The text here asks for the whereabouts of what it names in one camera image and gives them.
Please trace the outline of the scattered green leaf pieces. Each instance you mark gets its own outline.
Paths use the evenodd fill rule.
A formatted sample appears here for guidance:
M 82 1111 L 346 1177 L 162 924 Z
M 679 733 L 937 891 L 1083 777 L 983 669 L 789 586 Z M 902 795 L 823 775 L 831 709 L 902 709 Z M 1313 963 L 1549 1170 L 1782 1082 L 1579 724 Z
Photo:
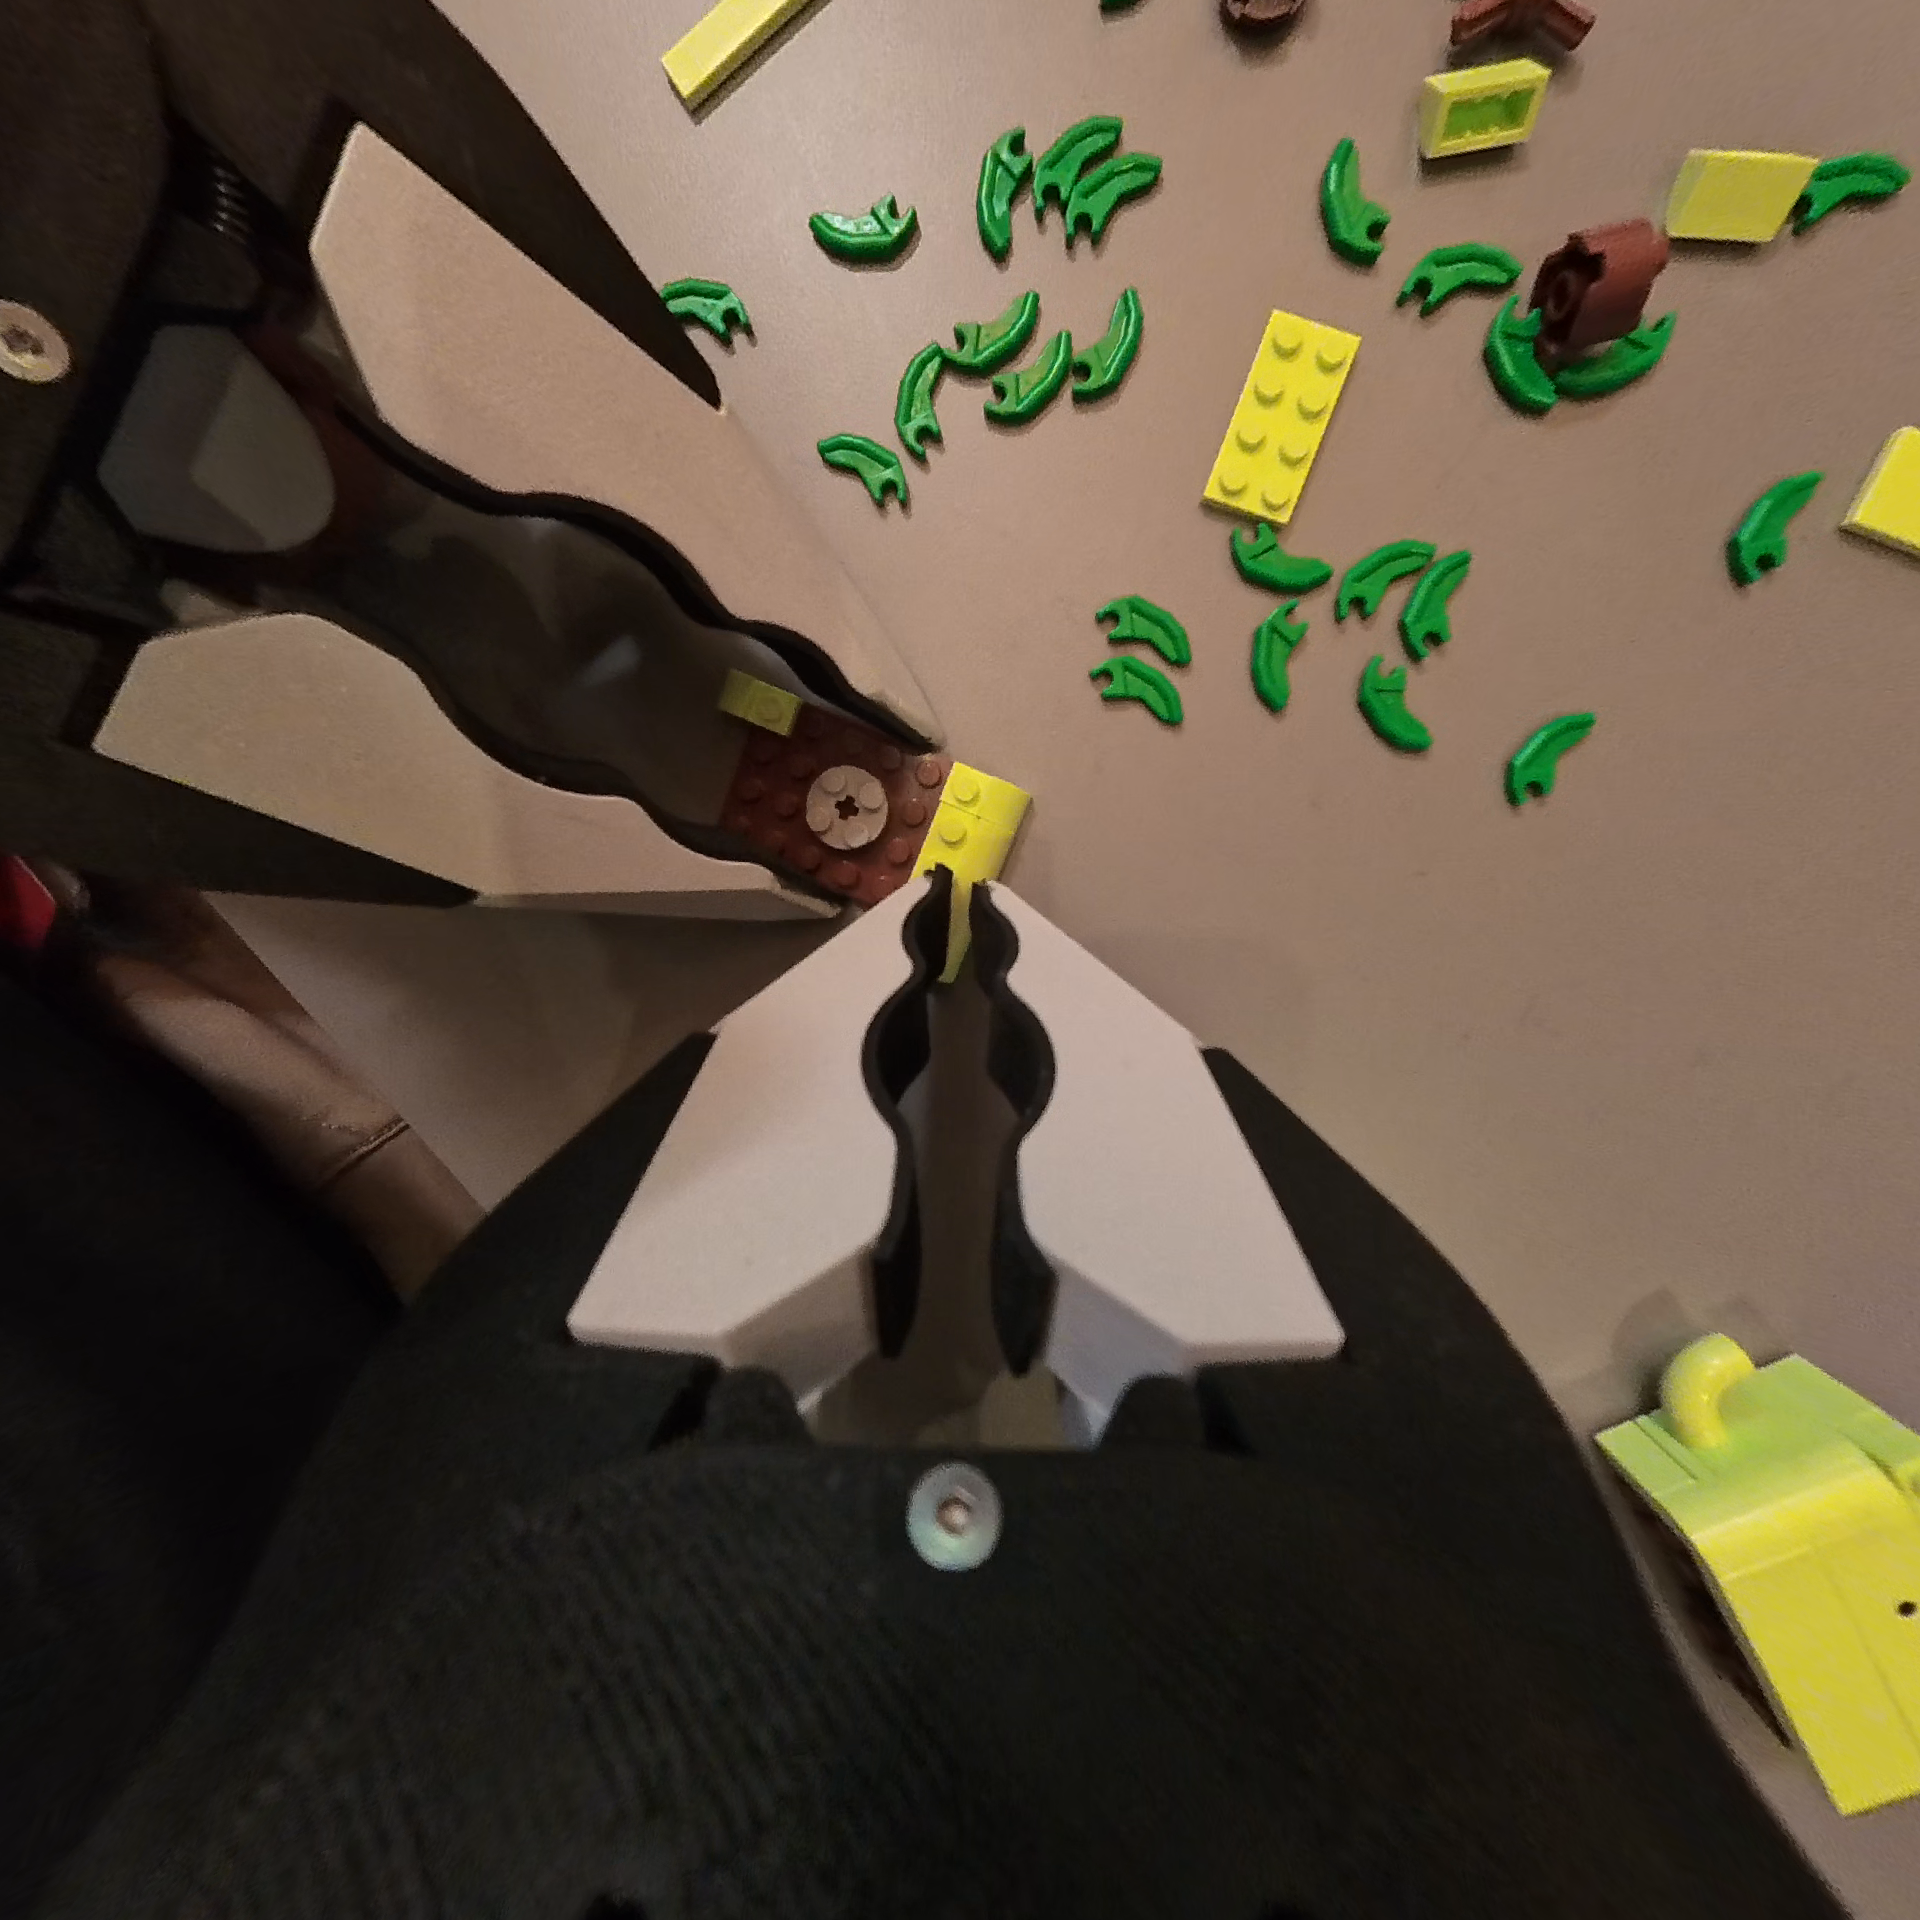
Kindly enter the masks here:
M 979 159 L 974 183 L 974 228 L 979 249 L 995 267 L 1010 258 L 1013 215 L 1030 205 L 1036 221 L 1060 217 L 1063 241 L 1102 241 L 1119 210 L 1139 202 L 1162 178 L 1162 159 L 1124 147 L 1124 123 L 1116 114 L 1089 114 L 1076 121 L 1050 143 L 1032 147 L 1020 125 L 997 132 Z M 1792 210 L 1782 237 L 1806 237 L 1813 228 L 1847 210 L 1884 205 L 1908 190 L 1913 171 L 1895 153 L 1860 151 L 1818 156 L 1818 165 Z M 1390 210 L 1370 196 L 1370 178 L 1355 138 L 1340 135 L 1326 156 L 1313 183 L 1313 202 L 1324 240 L 1348 271 L 1379 267 Z M 880 196 L 873 210 L 839 215 L 808 215 L 810 241 L 846 267 L 890 267 L 916 240 L 917 215 L 893 196 Z M 1678 312 L 1644 320 L 1626 338 L 1589 350 L 1558 372 L 1546 372 L 1533 357 L 1541 317 L 1528 309 L 1536 273 L 1522 271 L 1524 260 L 1499 244 L 1452 241 L 1417 258 L 1399 285 L 1396 308 L 1417 308 L 1431 320 L 1453 298 L 1499 298 L 1490 312 L 1483 366 L 1499 405 L 1516 416 L 1546 420 L 1558 405 L 1589 405 L 1618 395 L 1644 380 L 1662 361 Z M 668 312 L 703 325 L 707 333 L 727 343 L 735 331 L 749 331 L 746 308 L 718 280 L 672 280 L 663 288 Z M 1092 405 L 1115 395 L 1132 372 L 1144 340 L 1144 308 L 1132 285 L 1116 294 L 1105 329 L 1076 343 L 1069 331 L 1043 340 L 1040 350 L 1020 359 L 1038 338 L 1040 298 L 1023 291 L 993 321 L 955 321 L 946 343 L 917 350 L 899 375 L 893 405 L 893 442 L 880 443 L 870 434 L 825 434 L 817 442 L 823 469 L 861 482 L 876 509 L 888 503 L 905 509 L 909 482 L 902 457 L 928 461 L 939 443 L 937 390 L 943 376 L 986 380 L 988 391 L 983 416 L 997 427 L 1023 427 L 1038 420 L 1048 405 L 1069 391 L 1076 405 Z M 1818 489 L 1817 469 L 1794 471 L 1762 489 L 1739 517 L 1728 541 L 1728 573 L 1733 586 L 1754 586 L 1784 567 L 1787 533 L 1794 517 Z M 1326 587 L 1336 575 L 1332 563 L 1288 552 L 1282 526 L 1256 517 L 1234 517 L 1232 557 L 1237 575 L 1260 587 L 1273 610 L 1256 627 L 1249 651 L 1249 679 L 1268 714 L 1288 706 L 1288 671 L 1308 638 L 1301 601 Z M 1355 679 L 1355 714 L 1370 733 L 1399 756 L 1428 756 L 1432 733 L 1415 714 L 1406 695 L 1410 669 L 1423 666 L 1444 640 L 1452 640 L 1452 601 L 1469 579 L 1473 556 L 1465 550 L 1440 552 L 1423 540 L 1381 541 L 1340 571 L 1332 598 L 1336 622 L 1371 619 L 1390 587 L 1406 586 L 1399 610 L 1399 648 L 1406 662 L 1394 666 L 1375 657 Z M 1169 679 L 1169 669 L 1192 662 L 1188 627 L 1159 605 L 1124 596 L 1095 613 L 1115 654 L 1089 669 L 1089 682 L 1109 706 L 1137 706 L 1159 726 L 1177 728 L 1186 718 L 1182 695 Z M 1598 718 L 1591 712 L 1556 714 L 1528 733 L 1503 766 L 1503 798 L 1513 809 L 1542 802 L 1556 792 L 1563 756 L 1591 738 Z

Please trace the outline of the large lime brick assembly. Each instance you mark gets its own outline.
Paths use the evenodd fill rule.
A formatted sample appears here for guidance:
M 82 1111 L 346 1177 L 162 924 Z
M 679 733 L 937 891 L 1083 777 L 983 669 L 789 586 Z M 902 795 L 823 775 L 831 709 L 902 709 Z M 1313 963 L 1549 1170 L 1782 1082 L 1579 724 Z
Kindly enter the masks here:
M 1692 1555 L 1836 1814 L 1918 1799 L 1918 1433 L 1803 1358 L 1702 1335 L 1598 1453 Z

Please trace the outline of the brown round brick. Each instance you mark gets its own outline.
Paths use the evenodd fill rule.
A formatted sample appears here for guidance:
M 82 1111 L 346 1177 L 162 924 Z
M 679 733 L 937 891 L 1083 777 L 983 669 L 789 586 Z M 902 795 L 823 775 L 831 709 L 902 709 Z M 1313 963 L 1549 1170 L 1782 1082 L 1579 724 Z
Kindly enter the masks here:
M 1669 237 L 1648 217 L 1583 228 L 1541 263 L 1528 309 L 1541 317 L 1533 357 L 1546 372 L 1635 331 Z

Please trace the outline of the brown studded plate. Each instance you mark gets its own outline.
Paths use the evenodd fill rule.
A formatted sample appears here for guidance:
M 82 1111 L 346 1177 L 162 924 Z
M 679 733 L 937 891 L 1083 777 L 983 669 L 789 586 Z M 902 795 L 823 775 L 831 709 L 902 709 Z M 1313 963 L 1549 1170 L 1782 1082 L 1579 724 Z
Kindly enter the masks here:
M 802 706 L 789 738 L 744 724 L 737 733 L 741 751 L 721 800 L 725 831 L 783 874 L 861 907 L 885 901 L 913 877 L 952 768 L 950 756 L 905 751 L 885 733 L 810 706 Z M 804 828 L 804 795 L 835 764 L 866 768 L 888 792 L 888 831 L 861 852 L 831 852 Z

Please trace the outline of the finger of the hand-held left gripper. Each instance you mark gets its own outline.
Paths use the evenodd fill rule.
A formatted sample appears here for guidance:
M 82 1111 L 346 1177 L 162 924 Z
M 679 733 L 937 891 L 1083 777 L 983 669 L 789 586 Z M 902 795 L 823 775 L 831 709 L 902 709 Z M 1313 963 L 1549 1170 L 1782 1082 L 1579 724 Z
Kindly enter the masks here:
M 397 658 L 318 617 L 164 632 L 96 733 L 104 756 L 316 831 L 502 910 L 835 920 L 769 866 L 710 857 L 637 802 L 512 772 Z
M 700 756 L 735 654 L 943 742 L 732 413 L 363 125 L 260 320 L 155 329 L 96 477 L 158 545 L 154 638 L 318 617 L 490 756 Z

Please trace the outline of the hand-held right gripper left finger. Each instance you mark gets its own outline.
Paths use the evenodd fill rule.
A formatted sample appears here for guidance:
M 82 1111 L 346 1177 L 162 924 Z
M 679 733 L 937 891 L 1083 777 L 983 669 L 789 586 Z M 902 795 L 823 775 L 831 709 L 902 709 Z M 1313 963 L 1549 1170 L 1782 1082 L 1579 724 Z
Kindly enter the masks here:
M 802 1408 L 876 1351 L 899 1148 L 861 1063 L 946 928 L 950 877 L 916 877 L 713 1025 L 565 1313 L 579 1346 L 762 1368 Z

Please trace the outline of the long lime curved brick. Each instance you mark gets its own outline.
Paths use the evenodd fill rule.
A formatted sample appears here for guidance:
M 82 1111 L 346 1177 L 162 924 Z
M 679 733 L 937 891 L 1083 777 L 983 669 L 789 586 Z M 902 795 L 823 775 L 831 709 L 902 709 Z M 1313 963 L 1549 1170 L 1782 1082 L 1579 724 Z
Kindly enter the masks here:
M 976 883 L 995 883 L 1000 877 L 1020 825 L 1023 809 L 1010 815 L 979 815 L 958 802 L 939 802 L 935 813 L 916 874 L 935 874 L 937 866 L 952 874 L 950 942 L 939 970 L 943 986 L 958 981 L 970 946 L 970 891 Z

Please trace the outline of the narrow lime smooth tile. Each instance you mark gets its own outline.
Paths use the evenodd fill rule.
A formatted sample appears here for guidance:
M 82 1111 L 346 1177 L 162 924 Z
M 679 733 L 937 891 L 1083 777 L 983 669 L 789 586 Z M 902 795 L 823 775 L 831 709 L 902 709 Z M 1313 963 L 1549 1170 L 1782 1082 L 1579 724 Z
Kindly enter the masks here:
M 663 57 L 660 70 L 686 111 L 700 111 L 732 78 L 814 4 L 713 4 Z

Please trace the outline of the person's dark clothing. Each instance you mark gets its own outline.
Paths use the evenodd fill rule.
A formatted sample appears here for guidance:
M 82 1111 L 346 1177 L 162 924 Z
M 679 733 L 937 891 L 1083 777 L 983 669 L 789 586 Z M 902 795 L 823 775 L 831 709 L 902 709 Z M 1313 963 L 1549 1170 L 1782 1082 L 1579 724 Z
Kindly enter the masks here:
M 177 1713 L 397 1302 L 52 954 L 3 945 L 3 1914 Z

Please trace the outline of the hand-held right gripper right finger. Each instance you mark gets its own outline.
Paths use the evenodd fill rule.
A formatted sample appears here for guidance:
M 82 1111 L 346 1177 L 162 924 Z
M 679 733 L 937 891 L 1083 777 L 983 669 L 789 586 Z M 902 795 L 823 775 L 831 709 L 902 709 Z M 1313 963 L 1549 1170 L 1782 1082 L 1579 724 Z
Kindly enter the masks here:
M 1069 1433 L 1139 1379 L 1326 1359 L 1340 1326 L 1193 1035 L 1007 884 L 970 894 L 988 1076 L 1016 1115 L 995 1177 L 993 1318 Z

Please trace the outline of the lime slope by barrel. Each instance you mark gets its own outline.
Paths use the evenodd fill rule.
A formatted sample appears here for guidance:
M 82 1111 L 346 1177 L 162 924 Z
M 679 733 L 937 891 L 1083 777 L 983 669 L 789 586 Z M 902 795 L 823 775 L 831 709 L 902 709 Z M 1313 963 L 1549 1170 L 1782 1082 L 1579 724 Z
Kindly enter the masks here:
M 1818 156 L 1689 151 L 1669 188 L 1662 231 L 1669 240 L 1713 244 L 1762 244 L 1784 228 Z

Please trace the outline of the lime two-by-four studded plate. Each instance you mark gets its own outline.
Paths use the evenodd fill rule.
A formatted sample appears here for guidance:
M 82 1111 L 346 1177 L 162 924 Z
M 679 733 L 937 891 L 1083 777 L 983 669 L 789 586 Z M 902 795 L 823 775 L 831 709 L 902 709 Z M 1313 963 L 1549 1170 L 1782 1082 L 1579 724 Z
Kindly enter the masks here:
M 1203 503 L 1282 526 L 1301 503 L 1355 354 L 1354 331 L 1270 312 Z

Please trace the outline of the large lime smooth tile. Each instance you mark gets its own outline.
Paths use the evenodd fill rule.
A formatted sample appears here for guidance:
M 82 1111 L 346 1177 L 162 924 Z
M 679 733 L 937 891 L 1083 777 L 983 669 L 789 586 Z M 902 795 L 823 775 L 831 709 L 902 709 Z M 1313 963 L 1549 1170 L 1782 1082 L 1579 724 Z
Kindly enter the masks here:
M 1895 556 L 1920 556 L 1920 429 L 1899 427 L 1864 471 L 1840 533 Z

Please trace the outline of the beige seat cushion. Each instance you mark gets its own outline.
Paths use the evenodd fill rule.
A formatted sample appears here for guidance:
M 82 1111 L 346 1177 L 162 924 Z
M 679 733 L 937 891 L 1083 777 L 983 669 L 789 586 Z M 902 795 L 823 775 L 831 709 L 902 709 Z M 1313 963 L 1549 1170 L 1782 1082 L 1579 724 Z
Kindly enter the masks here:
M 106 1022 L 213 1096 L 400 1302 L 480 1207 L 203 894 L 35 863 Z

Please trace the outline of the brown three-pronged piece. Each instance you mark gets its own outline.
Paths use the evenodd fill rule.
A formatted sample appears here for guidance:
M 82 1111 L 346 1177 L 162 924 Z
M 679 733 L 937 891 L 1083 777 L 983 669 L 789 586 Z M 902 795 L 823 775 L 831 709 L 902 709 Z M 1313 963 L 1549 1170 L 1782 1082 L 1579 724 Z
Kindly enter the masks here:
M 1591 34 L 1591 25 L 1595 14 L 1587 4 L 1458 4 L 1452 14 L 1452 53 L 1524 44 L 1571 57 Z

